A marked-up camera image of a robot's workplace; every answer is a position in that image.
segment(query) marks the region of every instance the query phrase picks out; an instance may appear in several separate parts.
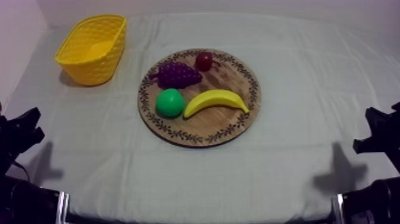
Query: round wooden board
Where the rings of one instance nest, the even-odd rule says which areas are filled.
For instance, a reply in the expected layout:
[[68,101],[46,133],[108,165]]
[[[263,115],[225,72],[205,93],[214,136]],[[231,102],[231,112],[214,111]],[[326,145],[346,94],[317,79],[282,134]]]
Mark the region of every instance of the round wooden board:
[[[250,112],[245,114],[239,109],[217,106],[201,110],[187,120],[182,116],[176,119],[160,117],[155,112],[155,100],[162,89],[158,87],[157,79],[150,80],[149,75],[157,73],[160,65],[171,61],[194,68],[196,56],[204,51],[212,53],[214,61],[221,66],[201,72],[201,83],[179,89],[186,104],[201,92],[227,89],[239,94]],[[261,90],[254,73],[241,60],[214,49],[188,49],[163,58],[143,78],[138,95],[140,116],[147,127],[162,139],[184,147],[211,147],[234,139],[250,127],[260,105]]]

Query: wall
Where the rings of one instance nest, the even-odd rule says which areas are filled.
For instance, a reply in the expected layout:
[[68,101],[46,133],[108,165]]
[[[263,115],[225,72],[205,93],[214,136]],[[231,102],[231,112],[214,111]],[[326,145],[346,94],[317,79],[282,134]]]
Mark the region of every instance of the wall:
[[0,1],[0,102],[3,106],[46,29],[46,20],[35,0]]
[[400,0],[37,0],[51,26],[92,14],[240,12],[310,18],[400,36]]

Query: green fruit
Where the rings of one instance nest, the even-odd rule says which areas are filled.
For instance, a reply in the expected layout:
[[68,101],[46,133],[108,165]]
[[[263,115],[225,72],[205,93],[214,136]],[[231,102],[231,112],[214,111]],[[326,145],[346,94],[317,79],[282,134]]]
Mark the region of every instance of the green fruit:
[[176,117],[185,108],[185,100],[177,89],[166,89],[158,94],[155,108],[162,116]]

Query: plastic basket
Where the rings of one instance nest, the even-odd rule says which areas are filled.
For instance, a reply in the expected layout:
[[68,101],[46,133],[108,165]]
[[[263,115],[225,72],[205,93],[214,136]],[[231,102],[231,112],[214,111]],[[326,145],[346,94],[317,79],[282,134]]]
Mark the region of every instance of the plastic basket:
[[125,47],[126,19],[98,15],[79,22],[58,50],[55,60],[82,85],[110,80]]

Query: grape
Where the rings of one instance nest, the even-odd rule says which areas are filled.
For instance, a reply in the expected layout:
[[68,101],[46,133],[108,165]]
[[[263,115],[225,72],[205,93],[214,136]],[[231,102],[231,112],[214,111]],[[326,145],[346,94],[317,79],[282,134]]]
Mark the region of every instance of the grape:
[[158,78],[162,88],[184,89],[201,82],[201,74],[180,62],[170,62],[159,67],[157,74],[152,74],[150,79]]

